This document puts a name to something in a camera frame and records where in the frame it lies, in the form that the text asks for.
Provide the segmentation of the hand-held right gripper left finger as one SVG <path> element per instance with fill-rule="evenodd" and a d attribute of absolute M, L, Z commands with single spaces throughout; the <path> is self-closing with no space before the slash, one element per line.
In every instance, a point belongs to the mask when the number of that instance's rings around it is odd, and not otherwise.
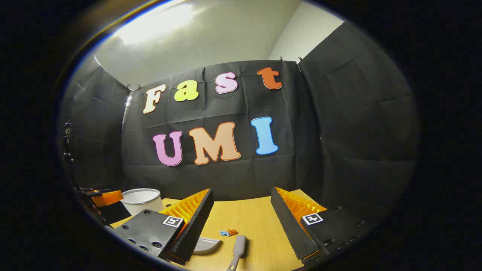
<path fill-rule="evenodd" d="M 144 209 L 114 232 L 160 259 L 185 264 L 214 205 L 212 189 L 193 194 L 162 211 Z"/>

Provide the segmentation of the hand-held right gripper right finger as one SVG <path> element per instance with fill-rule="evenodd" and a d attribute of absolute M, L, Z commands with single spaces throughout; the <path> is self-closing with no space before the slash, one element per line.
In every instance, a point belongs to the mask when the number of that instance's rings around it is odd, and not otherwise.
<path fill-rule="evenodd" d="M 303 264 L 324 263 L 338 256 L 375 227 L 347 209 L 325 208 L 279 187 L 272 187 L 271 204 Z"/>

